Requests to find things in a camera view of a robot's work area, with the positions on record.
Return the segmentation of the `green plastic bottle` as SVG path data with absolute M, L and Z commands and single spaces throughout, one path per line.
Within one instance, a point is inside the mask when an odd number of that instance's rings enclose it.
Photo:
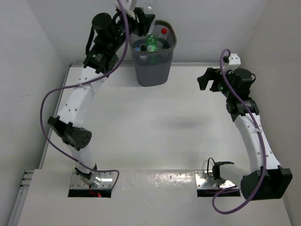
M 146 38 L 146 49 L 148 52 L 157 51 L 157 37 L 155 35 L 148 35 Z

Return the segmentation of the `red cap clear bottle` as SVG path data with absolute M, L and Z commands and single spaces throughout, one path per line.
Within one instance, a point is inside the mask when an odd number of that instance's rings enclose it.
M 167 38 L 167 29 L 162 28 L 157 37 L 157 48 L 162 49 Z

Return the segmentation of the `black cap small bottle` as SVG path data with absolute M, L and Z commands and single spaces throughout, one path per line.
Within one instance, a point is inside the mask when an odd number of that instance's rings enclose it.
M 141 45 L 141 51 L 147 51 L 147 47 L 145 45 Z

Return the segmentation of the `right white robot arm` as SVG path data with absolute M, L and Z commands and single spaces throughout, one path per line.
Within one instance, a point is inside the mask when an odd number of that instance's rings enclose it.
M 293 175 L 276 159 L 263 132 L 258 106 L 249 96 L 255 80 L 255 74 L 243 68 L 229 70 L 225 76 L 220 69 L 207 68 L 205 74 L 197 79 L 200 90 L 205 90 L 208 82 L 213 81 L 210 91 L 221 92 L 226 97 L 227 111 L 241 134 L 250 161 L 250 172 L 234 167 L 229 169 L 228 165 L 234 165 L 229 161 L 216 162 L 213 177 L 220 180 L 227 176 L 247 199 L 257 186 L 266 161 L 266 172 L 253 200 L 280 199 Z

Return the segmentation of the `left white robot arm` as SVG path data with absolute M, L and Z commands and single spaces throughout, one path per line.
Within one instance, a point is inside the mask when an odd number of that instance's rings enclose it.
M 85 114 L 106 78 L 119 67 L 120 47 L 129 42 L 132 33 L 146 36 L 155 25 L 155 14 L 143 8 L 135 7 L 126 13 L 116 11 L 114 16 L 100 13 L 93 18 L 81 76 L 71 86 L 72 93 L 64 107 L 48 119 L 48 125 L 70 149 L 76 174 L 92 187 L 99 185 L 101 173 L 91 157 L 92 133 L 83 128 Z

